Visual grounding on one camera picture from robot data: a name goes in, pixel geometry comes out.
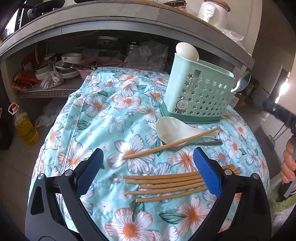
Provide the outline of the right hand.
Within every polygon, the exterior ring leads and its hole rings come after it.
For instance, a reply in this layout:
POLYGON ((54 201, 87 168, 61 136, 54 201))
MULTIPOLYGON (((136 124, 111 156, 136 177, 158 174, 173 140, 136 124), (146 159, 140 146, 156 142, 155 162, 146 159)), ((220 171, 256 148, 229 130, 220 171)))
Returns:
POLYGON ((280 171, 280 177, 283 183, 289 183, 295 179, 295 159, 292 157, 293 146, 291 140, 291 138, 288 140, 283 152, 284 161, 281 164, 280 171))

